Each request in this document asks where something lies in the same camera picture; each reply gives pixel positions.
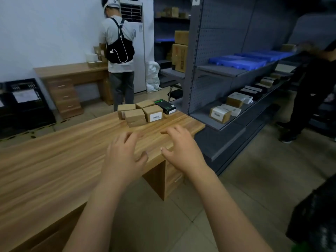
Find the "person's right hand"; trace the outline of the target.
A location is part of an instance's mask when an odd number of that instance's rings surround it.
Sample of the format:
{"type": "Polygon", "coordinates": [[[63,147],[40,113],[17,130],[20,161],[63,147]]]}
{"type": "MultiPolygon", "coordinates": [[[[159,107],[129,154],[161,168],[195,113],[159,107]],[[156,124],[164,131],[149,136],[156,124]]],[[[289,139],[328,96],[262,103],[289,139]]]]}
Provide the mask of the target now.
{"type": "Polygon", "coordinates": [[[210,169],[206,164],[203,154],[191,133],[180,125],[168,127],[161,134],[169,135],[173,142],[173,148],[180,154],[180,163],[171,163],[191,180],[207,177],[210,169]]]}

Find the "person's left hand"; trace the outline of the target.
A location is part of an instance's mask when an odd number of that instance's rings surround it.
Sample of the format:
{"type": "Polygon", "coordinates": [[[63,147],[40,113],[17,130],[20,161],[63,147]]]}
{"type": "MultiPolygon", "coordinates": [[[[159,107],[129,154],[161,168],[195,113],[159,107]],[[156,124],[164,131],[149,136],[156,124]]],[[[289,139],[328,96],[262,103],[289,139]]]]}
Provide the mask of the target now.
{"type": "Polygon", "coordinates": [[[143,169],[137,169],[135,162],[140,158],[135,153],[138,132],[123,132],[108,146],[104,159],[100,183],[108,187],[125,188],[141,176],[143,169]]]}

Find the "person's right forearm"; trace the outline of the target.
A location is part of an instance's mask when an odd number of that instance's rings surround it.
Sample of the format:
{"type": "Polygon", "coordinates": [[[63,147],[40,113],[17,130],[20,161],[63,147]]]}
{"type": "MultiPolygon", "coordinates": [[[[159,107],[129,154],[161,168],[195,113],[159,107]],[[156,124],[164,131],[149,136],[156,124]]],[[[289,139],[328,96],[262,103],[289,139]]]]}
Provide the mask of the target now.
{"type": "Polygon", "coordinates": [[[201,198],[219,252],[274,252],[207,165],[184,172],[201,198]]]}

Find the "cardboard box with white label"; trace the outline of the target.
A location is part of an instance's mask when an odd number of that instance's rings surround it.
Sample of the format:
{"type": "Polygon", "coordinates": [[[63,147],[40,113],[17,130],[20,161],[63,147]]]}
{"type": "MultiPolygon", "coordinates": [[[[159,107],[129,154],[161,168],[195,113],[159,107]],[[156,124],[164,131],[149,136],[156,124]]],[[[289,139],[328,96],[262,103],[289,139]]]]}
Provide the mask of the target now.
{"type": "Polygon", "coordinates": [[[163,117],[163,109],[158,105],[148,106],[142,109],[145,114],[147,123],[161,120],[163,117]]]}

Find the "black chair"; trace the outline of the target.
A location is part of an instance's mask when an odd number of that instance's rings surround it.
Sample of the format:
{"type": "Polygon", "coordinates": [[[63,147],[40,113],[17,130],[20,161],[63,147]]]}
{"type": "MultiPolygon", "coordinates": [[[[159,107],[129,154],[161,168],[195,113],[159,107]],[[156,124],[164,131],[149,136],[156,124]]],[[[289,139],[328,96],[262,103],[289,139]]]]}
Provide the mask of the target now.
{"type": "Polygon", "coordinates": [[[168,102],[171,101],[171,98],[173,99],[179,99],[183,97],[183,88],[180,84],[174,84],[170,86],[168,96],[168,102]]]}

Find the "white plastic sack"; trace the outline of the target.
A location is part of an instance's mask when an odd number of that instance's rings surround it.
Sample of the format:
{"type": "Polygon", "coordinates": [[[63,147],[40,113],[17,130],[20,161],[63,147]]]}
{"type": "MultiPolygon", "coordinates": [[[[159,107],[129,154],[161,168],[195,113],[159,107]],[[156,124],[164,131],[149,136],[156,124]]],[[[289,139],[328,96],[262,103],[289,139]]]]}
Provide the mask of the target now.
{"type": "Polygon", "coordinates": [[[160,72],[160,65],[155,61],[146,62],[146,92],[156,92],[161,90],[160,87],[160,79],[159,79],[159,72],[160,72]]]}

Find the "small wooden desk with drawers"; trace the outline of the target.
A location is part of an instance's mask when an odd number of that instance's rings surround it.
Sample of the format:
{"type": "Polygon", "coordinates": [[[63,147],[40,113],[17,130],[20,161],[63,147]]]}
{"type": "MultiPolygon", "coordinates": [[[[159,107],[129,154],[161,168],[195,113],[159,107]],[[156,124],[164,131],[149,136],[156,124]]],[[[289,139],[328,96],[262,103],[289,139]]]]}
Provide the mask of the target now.
{"type": "Polygon", "coordinates": [[[100,98],[109,106],[114,104],[110,89],[108,63],[75,63],[33,69],[44,83],[61,118],[83,114],[75,86],[96,83],[100,98]]]}

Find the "dark storage shelf unit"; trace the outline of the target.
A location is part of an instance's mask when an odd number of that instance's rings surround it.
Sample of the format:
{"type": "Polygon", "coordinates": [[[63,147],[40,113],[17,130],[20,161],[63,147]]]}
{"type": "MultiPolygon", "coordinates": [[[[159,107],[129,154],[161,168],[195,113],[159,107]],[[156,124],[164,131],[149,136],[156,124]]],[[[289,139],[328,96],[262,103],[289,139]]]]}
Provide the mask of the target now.
{"type": "Polygon", "coordinates": [[[169,87],[175,80],[162,73],[172,67],[172,45],[176,30],[189,30],[191,19],[156,17],[156,12],[167,7],[178,7],[191,16],[191,0],[153,0],[153,29],[154,29],[154,61],[161,69],[159,72],[160,87],[169,87]]]}

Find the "row of dark boxes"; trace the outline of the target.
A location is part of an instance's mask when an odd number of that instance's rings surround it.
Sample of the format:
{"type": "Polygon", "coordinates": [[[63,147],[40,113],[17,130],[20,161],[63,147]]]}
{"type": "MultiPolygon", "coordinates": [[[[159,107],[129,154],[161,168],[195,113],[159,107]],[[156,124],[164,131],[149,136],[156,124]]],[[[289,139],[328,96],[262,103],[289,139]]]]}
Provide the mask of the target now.
{"type": "Polygon", "coordinates": [[[257,101],[279,89],[290,77],[290,73],[272,72],[266,76],[256,77],[252,84],[245,85],[236,92],[252,97],[252,101],[257,101]]]}

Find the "blue plastic tray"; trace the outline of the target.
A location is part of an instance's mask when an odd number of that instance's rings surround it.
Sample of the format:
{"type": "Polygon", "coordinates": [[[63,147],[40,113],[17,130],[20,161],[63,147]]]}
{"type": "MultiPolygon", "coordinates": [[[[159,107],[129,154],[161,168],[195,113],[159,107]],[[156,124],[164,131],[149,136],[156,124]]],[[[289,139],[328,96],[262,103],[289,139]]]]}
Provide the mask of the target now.
{"type": "Polygon", "coordinates": [[[208,63],[217,66],[232,67],[239,70],[252,71],[266,66],[267,61],[236,55],[225,55],[210,58],[208,60],[208,63]]]}
{"type": "Polygon", "coordinates": [[[246,58],[254,58],[266,60],[267,62],[275,62],[282,59],[286,59],[290,56],[295,55],[295,52],[282,52],[282,51],[255,51],[255,52],[245,52],[245,53],[235,53],[235,56],[241,56],[246,58]]]}

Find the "medium cardboard carton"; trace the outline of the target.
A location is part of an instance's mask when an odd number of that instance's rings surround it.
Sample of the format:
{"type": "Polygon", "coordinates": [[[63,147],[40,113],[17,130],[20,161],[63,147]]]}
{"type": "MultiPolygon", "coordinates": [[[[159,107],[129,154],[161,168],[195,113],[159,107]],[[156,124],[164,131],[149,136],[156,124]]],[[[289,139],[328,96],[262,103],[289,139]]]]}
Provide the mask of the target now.
{"type": "Polygon", "coordinates": [[[188,30],[176,30],[174,33],[174,43],[179,44],[179,45],[188,46],[189,31],[188,30]]]}

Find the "black plastic crate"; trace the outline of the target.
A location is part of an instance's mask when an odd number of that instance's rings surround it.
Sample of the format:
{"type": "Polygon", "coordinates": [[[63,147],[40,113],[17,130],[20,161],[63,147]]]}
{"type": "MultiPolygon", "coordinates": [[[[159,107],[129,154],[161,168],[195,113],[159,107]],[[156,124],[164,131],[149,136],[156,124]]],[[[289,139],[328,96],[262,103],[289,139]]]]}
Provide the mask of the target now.
{"type": "Polygon", "coordinates": [[[34,78],[0,83],[0,139],[56,123],[34,78]]]}

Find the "cardboard boxes on dark shelf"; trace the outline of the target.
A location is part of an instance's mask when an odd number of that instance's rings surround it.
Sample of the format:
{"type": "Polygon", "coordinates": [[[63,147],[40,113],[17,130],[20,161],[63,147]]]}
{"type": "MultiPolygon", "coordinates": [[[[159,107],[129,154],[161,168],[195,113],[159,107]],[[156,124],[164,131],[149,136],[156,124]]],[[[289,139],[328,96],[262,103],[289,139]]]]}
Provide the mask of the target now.
{"type": "Polygon", "coordinates": [[[155,13],[156,17],[166,17],[166,18],[178,18],[178,19],[190,19],[190,14],[188,12],[181,11],[178,7],[167,7],[161,11],[155,13]]]}

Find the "black mesh bag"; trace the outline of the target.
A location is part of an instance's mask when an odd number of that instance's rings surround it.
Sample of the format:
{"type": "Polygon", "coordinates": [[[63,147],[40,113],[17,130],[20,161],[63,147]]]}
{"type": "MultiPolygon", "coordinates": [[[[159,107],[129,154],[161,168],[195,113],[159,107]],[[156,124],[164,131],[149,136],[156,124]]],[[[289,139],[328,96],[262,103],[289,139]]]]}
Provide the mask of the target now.
{"type": "Polygon", "coordinates": [[[294,208],[286,236],[291,252],[336,252],[336,173],[294,208]]]}

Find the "white cap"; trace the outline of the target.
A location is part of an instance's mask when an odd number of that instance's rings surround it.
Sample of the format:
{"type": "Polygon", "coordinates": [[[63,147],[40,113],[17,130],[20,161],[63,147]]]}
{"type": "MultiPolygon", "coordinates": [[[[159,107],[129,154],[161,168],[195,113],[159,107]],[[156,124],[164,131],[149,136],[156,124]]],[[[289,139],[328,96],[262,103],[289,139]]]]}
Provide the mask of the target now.
{"type": "Polygon", "coordinates": [[[102,7],[105,10],[106,8],[120,9],[120,0],[102,0],[102,7]]]}

